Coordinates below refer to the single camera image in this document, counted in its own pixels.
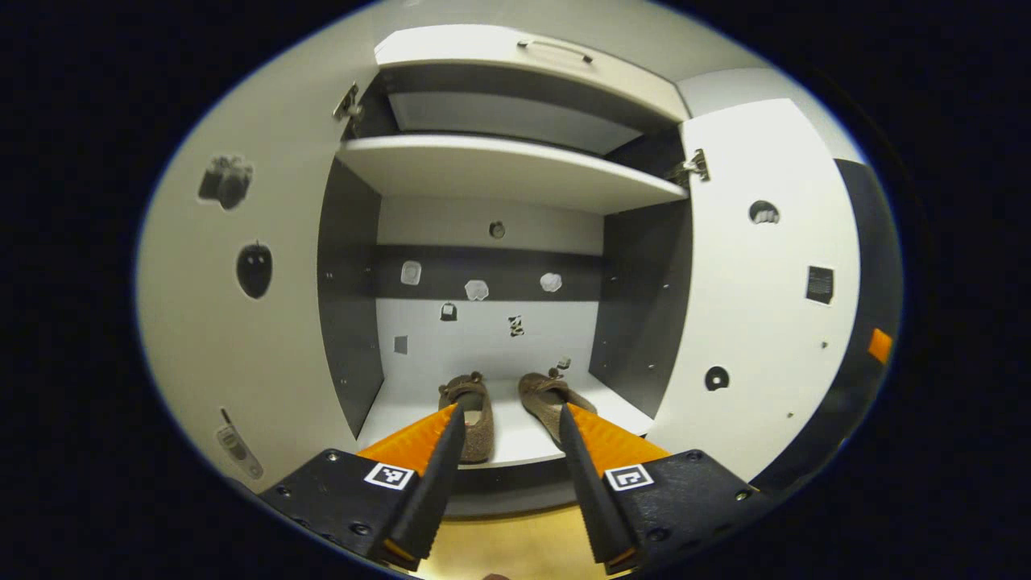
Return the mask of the white cabinet shelf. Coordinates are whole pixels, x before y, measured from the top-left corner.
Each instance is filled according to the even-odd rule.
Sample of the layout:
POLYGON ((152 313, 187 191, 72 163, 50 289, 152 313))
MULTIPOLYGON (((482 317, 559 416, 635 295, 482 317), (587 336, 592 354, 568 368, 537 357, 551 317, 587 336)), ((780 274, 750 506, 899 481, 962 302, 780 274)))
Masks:
POLYGON ((506 201, 612 214, 686 201, 685 187, 592 155, 494 137, 395 135, 336 153, 387 197, 506 201))

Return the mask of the white cabinet door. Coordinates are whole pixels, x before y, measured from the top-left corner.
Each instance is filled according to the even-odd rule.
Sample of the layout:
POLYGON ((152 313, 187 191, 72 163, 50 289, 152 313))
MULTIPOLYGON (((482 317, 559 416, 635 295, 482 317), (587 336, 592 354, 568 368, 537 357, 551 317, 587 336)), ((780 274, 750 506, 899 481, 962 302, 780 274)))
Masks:
POLYGON ((691 284, 680 351, 648 441, 751 481, 798 437, 846 353, 860 288, 847 187, 789 99, 685 122, 691 284))
POLYGON ((356 448, 317 304, 325 183, 350 86, 375 42, 321 30, 232 89, 168 161, 135 298, 155 384, 225 476, 265 491, 324 448, 356 448))

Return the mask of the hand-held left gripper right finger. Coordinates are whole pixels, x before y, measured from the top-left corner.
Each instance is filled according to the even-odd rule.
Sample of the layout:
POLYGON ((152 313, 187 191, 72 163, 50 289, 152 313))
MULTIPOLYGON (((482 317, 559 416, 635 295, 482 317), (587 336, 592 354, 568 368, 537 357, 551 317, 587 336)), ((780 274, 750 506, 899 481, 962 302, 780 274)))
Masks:
POLYGON ((762 493, 707 452, 670 453, 574 404, 560 442, 595 561, 607 575, 680 564, 762 515, 762 493))

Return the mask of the metal door hinge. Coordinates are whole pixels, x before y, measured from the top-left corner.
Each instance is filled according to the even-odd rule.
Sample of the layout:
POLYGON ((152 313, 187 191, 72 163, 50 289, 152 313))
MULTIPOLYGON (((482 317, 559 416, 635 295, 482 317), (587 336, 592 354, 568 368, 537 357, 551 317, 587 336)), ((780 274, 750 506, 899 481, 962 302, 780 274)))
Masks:
POLYGON ((697 177, 699 181, 710 181, 710 169, 703 148, 696 148, 691 158, 685 159, 665 173, 667 181, 683 189, 691 186, 692 177, 697 177))
POLYGON ((358 92, 360 92, 358 82, 353 82, 332 111, 332 117, 335 121, 340 122, 345 118, 360 120, 363 117, 364 107, 360 99, 358 99, 358 92))

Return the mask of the brown felt shoe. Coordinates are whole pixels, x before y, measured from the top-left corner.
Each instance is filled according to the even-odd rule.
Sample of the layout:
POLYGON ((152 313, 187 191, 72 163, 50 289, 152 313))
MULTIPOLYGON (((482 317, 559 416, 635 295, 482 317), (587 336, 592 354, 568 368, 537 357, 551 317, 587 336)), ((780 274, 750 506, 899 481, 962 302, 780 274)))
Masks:
POLYGON ((460 453, 461 465, 479 465, 490 460, 495 448, 495 422, 492 401, 483 374, 458 375, 448 383, 439 386, 438 408, 456 404, 462 412, 466 429, 465 441, 460 453))
POLYGON ((563 448, 560 423, 564 405, 573 404, 597 414, 597 408, 583 394, 571 389, 560 368, 551 367, 546 372, 528 372, 519 379, 520 403, 546 430, 553 444, 563 448))

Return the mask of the white and grey shoe cabinet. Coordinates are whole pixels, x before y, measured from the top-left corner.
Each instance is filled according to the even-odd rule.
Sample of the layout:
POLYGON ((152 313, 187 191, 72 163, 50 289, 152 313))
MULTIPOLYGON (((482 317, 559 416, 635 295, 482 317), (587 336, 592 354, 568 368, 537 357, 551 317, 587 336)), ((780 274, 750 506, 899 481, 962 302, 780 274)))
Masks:
MULTIPOLYGON (((340 144, 494 137, 592 155, 664 180, 686 158, 681 126, 692 114, 684 97, 688 120, 642 133, 541 101, 398 93, 375 66, 371 82, 358 86, 363 117, 346 120, 340 144)), ((436 410, 439 386, 480 371, 494 453, 466 465, 450 514, 567 502, 560 450, 520 405, 516 382, 560 368, 604 417, 648 433, 684 333, 693 242, 685 191, 686 201, 612 214, 387 197, 335 156, 321 203, 317 300, 325 360, 358 444, 436 410)))

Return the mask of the white cabinet drawer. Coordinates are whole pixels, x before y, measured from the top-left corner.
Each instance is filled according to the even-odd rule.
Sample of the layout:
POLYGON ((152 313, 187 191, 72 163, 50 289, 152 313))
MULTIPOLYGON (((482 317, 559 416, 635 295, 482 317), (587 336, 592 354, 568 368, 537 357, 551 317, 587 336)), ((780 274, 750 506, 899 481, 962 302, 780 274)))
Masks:
POLYGON ((401 92, 483 93, 596 115, 642 133, 688 120, 672 81, 618 56, 545 35, 477 23, 451 23, 394 31, 375 48, 375 61, 401 92), (588 52, 578 56, 532 45, 540 38, 588 52))

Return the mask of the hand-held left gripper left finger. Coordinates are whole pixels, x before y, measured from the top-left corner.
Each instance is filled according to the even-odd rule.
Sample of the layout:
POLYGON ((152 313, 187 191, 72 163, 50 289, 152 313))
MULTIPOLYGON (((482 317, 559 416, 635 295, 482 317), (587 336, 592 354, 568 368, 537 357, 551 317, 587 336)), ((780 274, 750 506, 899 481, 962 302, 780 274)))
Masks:
POLYGON ((260 499, 354 557, 417 570, 448 507, 466 440, 450 404, 357 453, 325 449, 260 499))

